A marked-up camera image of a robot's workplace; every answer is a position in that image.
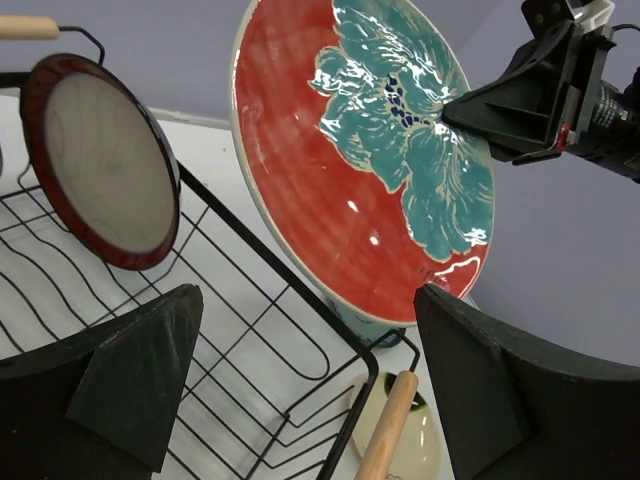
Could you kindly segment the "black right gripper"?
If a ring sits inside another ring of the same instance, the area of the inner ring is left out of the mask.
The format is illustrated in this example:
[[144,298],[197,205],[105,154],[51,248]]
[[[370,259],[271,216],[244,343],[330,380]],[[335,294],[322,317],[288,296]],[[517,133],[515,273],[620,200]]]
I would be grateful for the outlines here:
[[493,158],[523,163],[570,153],[639,181],[639,78],[602,79],[615,29],[565,20],[519,47],[495,81],[445,105],[443,122],[485,139]]

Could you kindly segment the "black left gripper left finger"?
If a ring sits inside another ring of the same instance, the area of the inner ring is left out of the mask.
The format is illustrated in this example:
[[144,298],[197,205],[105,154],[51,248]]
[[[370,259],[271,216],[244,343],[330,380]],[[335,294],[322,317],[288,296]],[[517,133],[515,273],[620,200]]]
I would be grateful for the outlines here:
[[203,315],[184,284],[1,362],[4,479],[148,479],[162,469]]

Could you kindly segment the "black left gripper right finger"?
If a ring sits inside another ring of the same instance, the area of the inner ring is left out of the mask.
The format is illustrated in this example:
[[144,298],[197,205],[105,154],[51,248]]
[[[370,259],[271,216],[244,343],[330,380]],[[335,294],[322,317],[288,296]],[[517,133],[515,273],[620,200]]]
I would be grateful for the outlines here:
[[455,478],[638,478],[637,367],[543,340],[435,285],[414,305]]

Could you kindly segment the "cream plate with black sprig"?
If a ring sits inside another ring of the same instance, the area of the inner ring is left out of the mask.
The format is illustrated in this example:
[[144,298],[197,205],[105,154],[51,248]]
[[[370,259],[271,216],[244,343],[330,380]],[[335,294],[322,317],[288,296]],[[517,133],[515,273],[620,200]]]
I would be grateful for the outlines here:
[[440,470],[441,442],[434,415],[417,392],[410,371],[366,377],[351,405],[366,393],[351,437],[361,465],[357,479],[434,479]]

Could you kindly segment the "blue patterned teal plate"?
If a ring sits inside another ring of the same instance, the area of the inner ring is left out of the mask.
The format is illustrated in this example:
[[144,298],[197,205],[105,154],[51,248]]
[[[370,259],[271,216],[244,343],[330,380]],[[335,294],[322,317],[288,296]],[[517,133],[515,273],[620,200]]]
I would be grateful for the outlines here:
[[392,331],[390,326],[364,319],[356,315],[344,304],[334,302],[328,296],[325,297],[325,302],[336,317],[340,319],[366,346],[371,346],[379,338]]

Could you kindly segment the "black wire dish rack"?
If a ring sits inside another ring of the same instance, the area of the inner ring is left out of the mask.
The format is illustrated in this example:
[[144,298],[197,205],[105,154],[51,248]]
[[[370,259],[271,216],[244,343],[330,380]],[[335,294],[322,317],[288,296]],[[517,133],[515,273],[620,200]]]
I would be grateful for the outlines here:
[[184,284],[203,315],[161,471],[148,479],[351,479],[373,353],[188,169],[168,258],[142,272],[89,252],[35,182],[14,128],[1,152],[1,362]]

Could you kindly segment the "red and teal floral plate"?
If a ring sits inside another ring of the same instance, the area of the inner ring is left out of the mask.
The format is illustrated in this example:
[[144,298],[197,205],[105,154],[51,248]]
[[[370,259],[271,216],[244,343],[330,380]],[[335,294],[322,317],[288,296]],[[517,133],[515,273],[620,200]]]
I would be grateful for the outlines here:
[[494,224],[487,144],[445,124],[466,76],[409,1],[254,1],[234,42],[231,129],[284,253],[335,304],[393,327],[415,291],[461,297]]

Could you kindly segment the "dark red rimmed cream plate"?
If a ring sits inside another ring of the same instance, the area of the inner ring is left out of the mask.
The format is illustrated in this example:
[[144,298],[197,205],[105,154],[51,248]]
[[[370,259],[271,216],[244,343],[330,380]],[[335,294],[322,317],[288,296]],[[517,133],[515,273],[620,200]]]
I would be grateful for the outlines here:
[[70,232],[118,268],[161,263],[177,237],[180,173],[147,107],[98,63],[58,53],[28,74],[19,112],[30,164]]

